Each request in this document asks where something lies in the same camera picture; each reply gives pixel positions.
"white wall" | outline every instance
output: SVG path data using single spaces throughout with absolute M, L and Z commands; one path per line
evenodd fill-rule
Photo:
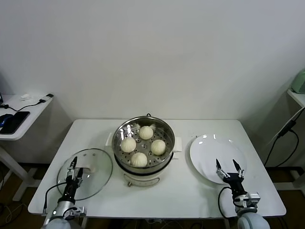
M 147 112 L 239 119 L 260 147 L 297 109 L 285 90 L 305 67 L 304 8 L 302 0 L 1 1 L 6 89 L 56 96 L 31 137 L 5 147 L 19 161 L 48 162 L 72 120 Z

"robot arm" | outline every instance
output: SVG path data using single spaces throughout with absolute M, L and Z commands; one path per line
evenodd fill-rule
M 71 224 L 68 220 L 86 215 L 85 207 L 76 207 L 75 205 L 75 193 L 77 188 L 81 185 L 83 168 L 80 168 L 77 175 L 75 175 L 75 167 L 77 163 L 77 157 L 73 159 L 68 168 L 66 177 L 66 187 L 63 195 L 57 201 L 57 207 L 50 211 L 43 223 L 42 229 L 70 229 Z
M 221 169 L 221 165 L 216 159 L 216 173 L 229 184 L 232 190 L 233 204 L 238 216 L 237 226 L 239 229 L 270 229 L 268 222 L 257 214 L 257 203 L 261 199 L 258 193 L 249 193 L 244 190 L 242 181 L 244 180 L 244 170 L 233 160 L 237 173 L 226 173 Z

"white plate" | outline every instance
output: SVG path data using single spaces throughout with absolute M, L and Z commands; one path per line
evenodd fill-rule
M 217 184 L 224 182 L 216 174 L 216 159 L 225 172 L 236 172 L 233 159 L 247 170 L 247 161 L 244 154 L 232 140 L 217 134 L 206 134 L 196 138 L 190 149 L 191 161 L 197 171 L 208 180 Z

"green appliance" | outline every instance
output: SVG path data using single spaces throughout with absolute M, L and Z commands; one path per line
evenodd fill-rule
M 305 69 L 300 71 L 296 75 L 294 81 L 291 84 L 291 89 L 298 94 L 305 94 Z

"steamed bun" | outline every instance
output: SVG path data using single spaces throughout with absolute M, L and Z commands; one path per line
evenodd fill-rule
M 135 153 L 131 157 L 131 164 L 134 167 L 145 167 L 147 165 L 147 156 L 144 153 Z
M 139 136 L 143 140 L 148 140 L 153 137 L 153 129 L 151 129 L 149 126 L 143 126 L 139 130 Z
M 151 151 L 153 154 L 159 156 L 165 153 L 166 146 L 165 142 L 162 140 L 155 140 L 151 145 Z
M 136 148 L 137 144 L 132 137 L 127 137 L 121 142 L 121 150 L 130 153 Z

